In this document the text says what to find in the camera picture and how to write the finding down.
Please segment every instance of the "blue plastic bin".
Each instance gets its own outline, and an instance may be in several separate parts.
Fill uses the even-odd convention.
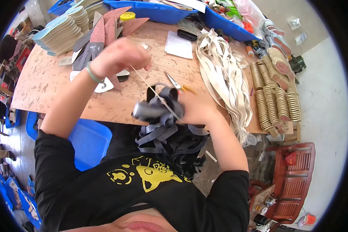
[[[176,24],[181,21],[181,19],[187,17],[189,14],[198,12],[197,10],[179,10],[175,7],[159,3],[115,0],[103,1],[110,4],[114,9],[131,6],[128,11],[134,12],[136,18],[148,17],[151,21],[167,24]]]
[[[205,14],[199,12],[201,20],[210,28],[214,30],[222,29],[223,33],[231,36],[233,39],[238,41],[249,41],[249,40],[260,40],[255,35],[251,34],[247,30],[243,29],[239,25],[223,18],[219,14],[212,11],[206,6]]]
[[[57,16],[60,16],[60,15],[63,15],[65,13],[66,10],[68,10],[68,8],[71,8],[71,3],[73,3],[73,0],[66,3],[66,4],[63,4],[63,5],[60,5],[58,6],[58,4],[62,2],[62,0],[59,0],[56,2],[56,4],[54,4],[49,10],[48,10],[48,14],[50,13],[53,13]]]
[[[9,177],[9,178],[5,181],[5,183],[4,183],[4,187],[5,187],[5,190],[6,190],[7,193],[8,193],[8,196],[9,196],[9,198],[10,198],[10,201],[13,203],[14,206],[16,206],[16,205],[17,205],[17,201],[15,200],[15,193],[14,193],[13,189],[12,189],[12,188],[10,187],[10,185],[9,185],[11,181],[14,181],[14,183],[16,184],[16,186],[17,186],[17,188],[18,188],[18,195],[20,194],[21,188],[19,187],[18,182],[17,182],[15,179],[13,179],[12,177]]]
[[[33,196],[29,195],[27,192],[18,190],[19,198],[22,202],[23,211],[26,214],[28,220],[38,229],[40,230],[40,225],[42,224],[40,214],[37,211],[37,204]],[[34,218],[31,212],[37,214],[38,219]]]
[[[9,106],[7,105],[7,111],[6,111],[6,113],[5,113],[5,128],[7,128],[7,129],[12,129],[12,128],[14,128],[14,127],[19,126],[20,123],[21,123],[21,113],[22,113],[22,110],[17,109],[17,110],[15,111],[16,117],[15,117],[14,125],[12,125],[12,124],[10,123],[10,120],[9,120],[9,117],[8,117],[8,113],[9,113]]]
[[[4,198],[5,204],[8,206],[10,210],[13,209],[13,203],[10,200],[10,197],[4,187],[5,179],[4,177],[0,174],[0,192]]]
[[[37,119],[37,113],[29,111],[26,120],[26,132],[33,140],[37,138],[37,131],[33,128]]]
[[[33,129],[37,113],[28,112],[26,131],[33,140],[37,138],[37,131]],[[99,164],[106,156],[107,148],[112,138],[111,130],[93,120],[79,119],[70,137],[75,149],[75,166],[80,171],[91,169]]]

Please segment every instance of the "cream fabric strip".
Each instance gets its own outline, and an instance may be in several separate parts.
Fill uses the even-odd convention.
[[[250,107],[249,85],[242,71],[244,56],[231,50],[227,41],[218,37],[214,29],[202,34],[196,44],[196,55],[200,61],[200,72],[205,86],[213,99],[227,109],[231,128],[240,142],[248,136],[245,130],[253,113]],[[224,101],[219,102],[217,94]]]

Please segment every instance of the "red wooden chair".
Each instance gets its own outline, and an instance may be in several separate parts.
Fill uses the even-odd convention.
[[[273,184],[277,202],[271,206],[265,216],[277,221],[271,232],[280,224],[292,224],[299,216],[307,196],[312,179],[316,150],[314,143],[307,142],[292,146],[267,147],[266,151],[276,151]],[[286,165],[285,157],[297,151],[296,165]],[[251,180],[251,185],[265,188],[266,185]]]

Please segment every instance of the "wooden table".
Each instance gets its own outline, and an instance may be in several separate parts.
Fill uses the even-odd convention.
[[[139,70],[138,72],[150,85],[157,82],[171,85],[164,73],[164,70],[166,70],[180,85],[188,85],[198,93],[205,93],[209,100],[216,104],[211,99],[202,80],[199,60],[195,53],[195,42],[192,42],[193,59],[177,57],[164,52],[168,31],[177,31],[177,29],[175,25],[148,21],[128,36],[132,40],[146,43],[148,45],[147,51],[153,57],[151,70],[148,72]],[[246,55],[245,45],[232,44],[232,46],[235,50]],[[46,113],[56,94],[60,91],[66,91],[65,86],[70,81],[69,76],[72,66],[58,66],[58,61],[65,56],[72,56],[72,51],[60,56],[49,56],[46,51],[36,45],[19,77],[14,91],[12,107]],[[246,55],[246,60],[251,62],[255,61],[255,58],[251,60]],[[244,71],[249,82],[249,90],[251,90],[254,83],[250,68]],[[134,119],[131,112],[137,101],[146,98],[147,85],[135,72],[131,72],[129,79],[121,83],[121,86],[121,91],[112,89],[104,93],[94,93],[81,118],[144,125],[145,122]],[[254,115],[246,130],[251,133],[264,133],[259,126],[254,94],[251,96],[251,108]],[[218,109],[229,121],[226,109],[220,106],[218,106]]]

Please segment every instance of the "black t-shirt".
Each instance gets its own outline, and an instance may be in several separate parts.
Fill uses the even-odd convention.
[[[179,232],[247,230],[246,171],[223,172],[205,197],[189,179],[145,154],[126,154],[81,172],[71,142],[42,131],[34,151],[42,231],[111,223],[138,203],[157,209]]]

